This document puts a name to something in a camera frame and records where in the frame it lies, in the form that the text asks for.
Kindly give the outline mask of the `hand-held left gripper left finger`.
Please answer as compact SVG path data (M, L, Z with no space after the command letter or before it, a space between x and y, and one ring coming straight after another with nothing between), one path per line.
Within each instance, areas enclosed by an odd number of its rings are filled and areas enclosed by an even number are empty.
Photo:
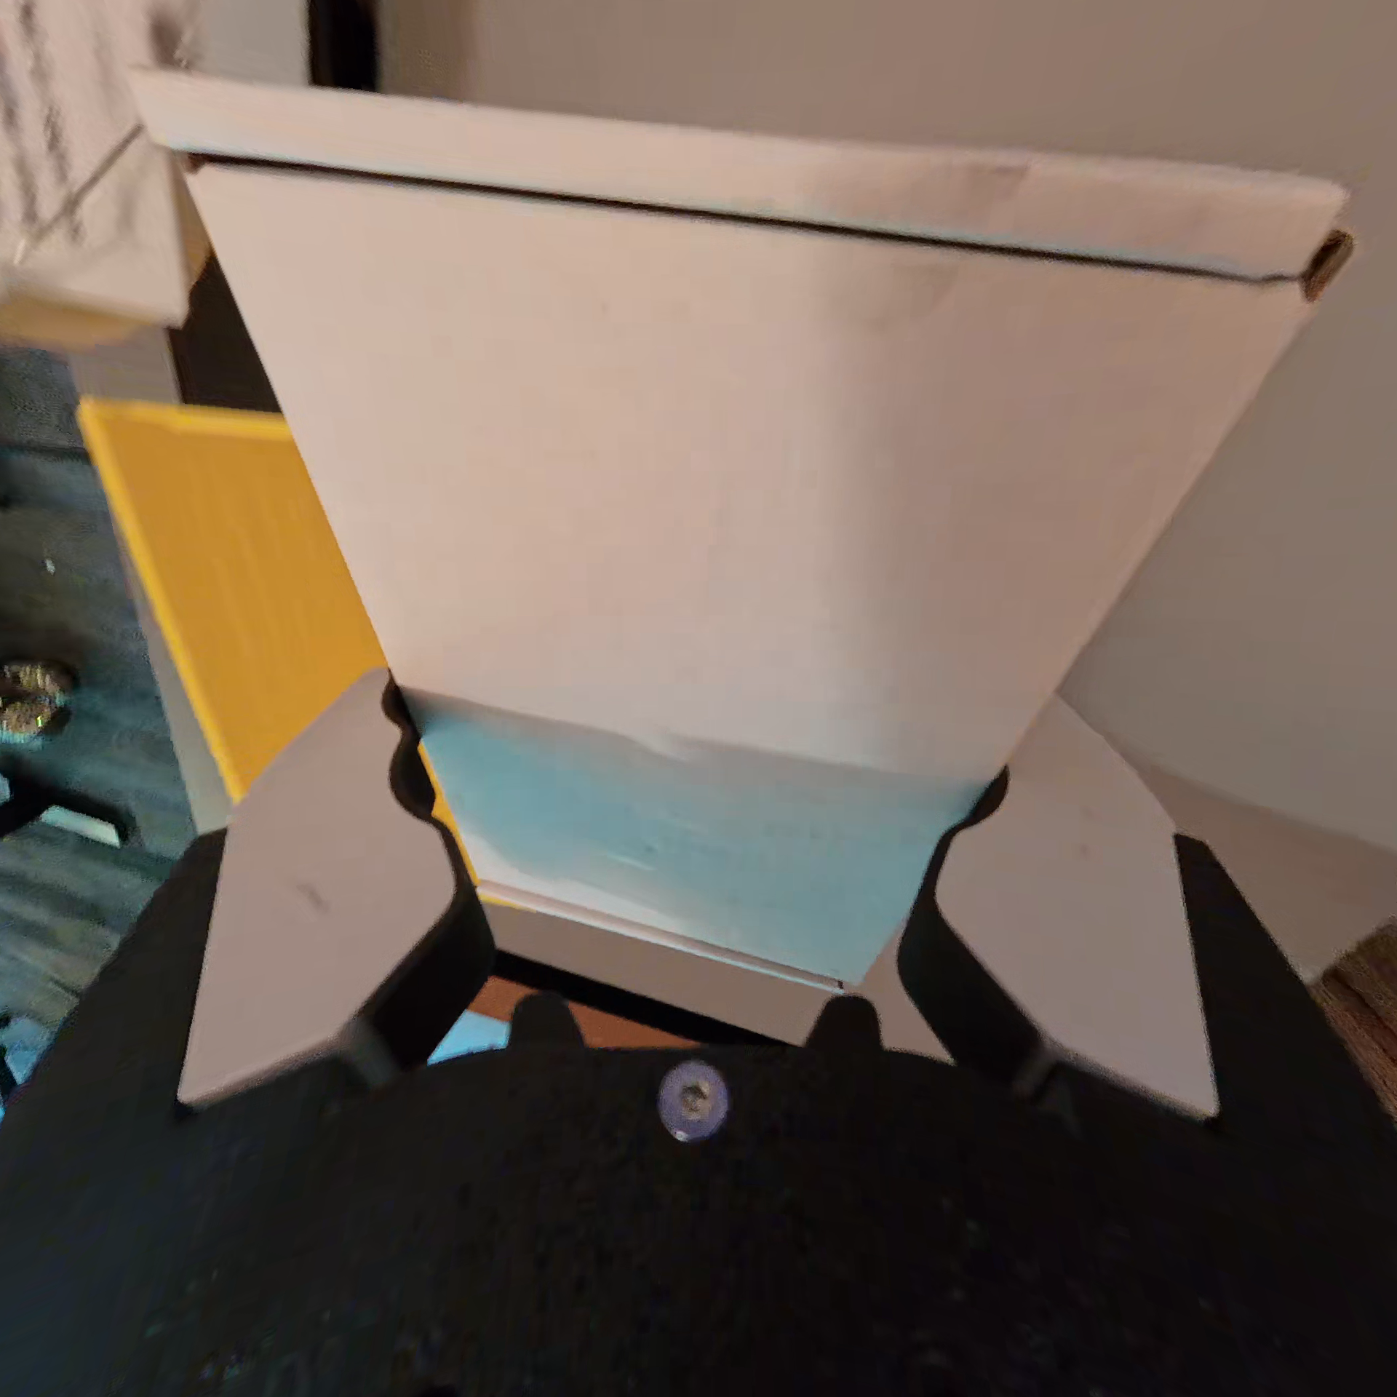
M385 668L255 777L224 830L177 1099L209 1107L335 1063L367 1089L425 1066L495 939Z

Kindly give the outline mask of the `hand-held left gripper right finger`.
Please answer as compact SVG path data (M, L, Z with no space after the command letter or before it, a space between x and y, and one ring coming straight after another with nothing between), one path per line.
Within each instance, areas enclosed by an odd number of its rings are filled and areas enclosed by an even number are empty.
M941 836L896 973L952 1064L1014 1094L1074 1069L1217 1112L1175 821L1060 700Z

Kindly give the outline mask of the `yellow plastic bin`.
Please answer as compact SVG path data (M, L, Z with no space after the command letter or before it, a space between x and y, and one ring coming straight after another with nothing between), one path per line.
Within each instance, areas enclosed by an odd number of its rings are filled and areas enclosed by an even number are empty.
M390 670L285 419L84 396L82 442L151 635L196 823Z

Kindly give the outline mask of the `white cardboard box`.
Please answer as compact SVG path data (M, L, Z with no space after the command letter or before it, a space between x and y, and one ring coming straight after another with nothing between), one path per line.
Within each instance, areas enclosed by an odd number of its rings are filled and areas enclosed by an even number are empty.
M1308 319L1348 201L129 83L482 891L837 984Z

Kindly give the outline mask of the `printed instruction sheet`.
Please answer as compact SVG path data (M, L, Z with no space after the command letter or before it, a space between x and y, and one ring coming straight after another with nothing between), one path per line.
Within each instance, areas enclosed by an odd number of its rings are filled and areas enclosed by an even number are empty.
M169 329L207 258L131 76L186 71L197 3L1 3L1 284Z

